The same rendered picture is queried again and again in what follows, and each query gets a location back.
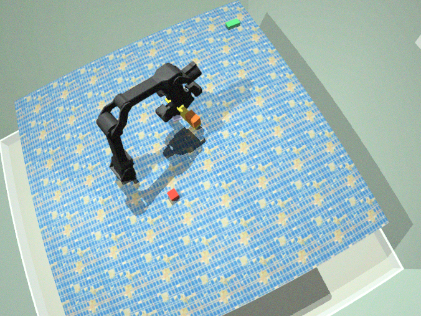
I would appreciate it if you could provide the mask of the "red cube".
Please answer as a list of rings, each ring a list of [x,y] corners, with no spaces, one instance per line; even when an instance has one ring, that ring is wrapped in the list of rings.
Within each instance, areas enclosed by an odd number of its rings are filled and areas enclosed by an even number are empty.
[[[167,192],[167,194],[171,198],[172,201],[175,201],[176,199],[178,199],[180,197],[180,195],[177,193],[175,188],[173,188],[172,190]]]

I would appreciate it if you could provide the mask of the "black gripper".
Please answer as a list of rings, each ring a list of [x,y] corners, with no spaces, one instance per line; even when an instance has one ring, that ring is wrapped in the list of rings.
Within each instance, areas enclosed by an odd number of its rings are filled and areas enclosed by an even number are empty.
[[[195,97],[198,97],[202,93],[202,88],[195,81],[191,82],[189,85],[185,85],[184,92],[180,97],[171,97],[168,94],[171,102],[169,102],[166,106],[163,104],[160,105],[155,110],[157,116],[164,122],[168,122],[173,116],[180,115],[180,111],[177,108],[182,105],[185,108],[188,108],[188,106],[194,101],[194,97],[191,93],[193,93]]]

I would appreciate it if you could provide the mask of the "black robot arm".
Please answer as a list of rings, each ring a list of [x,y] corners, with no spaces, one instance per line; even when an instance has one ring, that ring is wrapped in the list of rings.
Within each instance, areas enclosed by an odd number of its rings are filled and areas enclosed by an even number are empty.
[[[112,103],[109,103],[101,110],[96,123],[106,135],[113,153],[109,168],[116,174],[116,177],[122,184],[136,179],[133,159],[125,151],[121,142],[121,135],[127,124],[130,109],[155,93],[160,97],[165,95],[169,101],[169,95],[171,97],[180,97],[184,92],[183,84],[187,83],[189,85],[201,74],[202,72],[194,61],[182,70],[173,64],[166,63],[156,69],[151,78],[124,93],[119,93],[115,96]],[[111,114],[111,110],[115,107],[120,109],[118,120]]]

